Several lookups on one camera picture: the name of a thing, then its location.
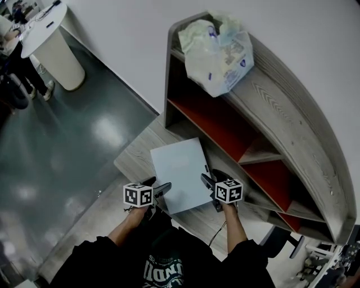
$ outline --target white wall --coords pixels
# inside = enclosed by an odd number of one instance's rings
[[[355,0],[63,1],[73,21],[65,26],[158,112],[169,27],[205,9],[231,11],[292,70],[328,118],[360,212],[360,6]]]

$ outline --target sneaker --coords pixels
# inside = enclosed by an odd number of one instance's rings
[[[29,94],[29,96],[30,96],[31,99],[34,99],[35,96],[36,96],[36,89],[35,89],[35,87],[32,86],[32,85],[31,85],[31,87],[33,87],[33,90],[32,90],[32,92]]]
[[[51,98],[52,92],[54,91],[55,88],[54,81],[50,80],[49,83],[47,83],[46,87],[47,87],[47,91],[44,95],[44,99],[45,101],[48,101]]]

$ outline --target white paper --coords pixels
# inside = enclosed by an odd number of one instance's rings
[[[152,162],[160,185],[172,183],[164,195],[170,214],[185,211],[210,202],[211,192],[201,181],[208,176],[206,159],[198,138],[151,150]]]

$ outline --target white plastic bag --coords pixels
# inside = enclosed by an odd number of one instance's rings
[[[214,24],[197,20],[179,32],[187,76],[213,97],[229,92],[254,66],[250,37],[237,19],[211,12],[222,22],[220,35]]]

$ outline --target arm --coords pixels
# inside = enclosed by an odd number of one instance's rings
[[[237,244],[246,241],[248,238],[241,225],[235,206],[222,203],[222,207],[226,219],[227,251],[228,253],[231,253]]]
[[[134,208],[120,225],[110,232],[108,238],[116,245],[121,246],[128,235],[139,226],[147,207]]]
[[[9,31],[8,33],[5,34],[4,39],[6,41],[11,41],[13,40],[16,36],[18,36],[20,32],[18,30],[15,31]]]

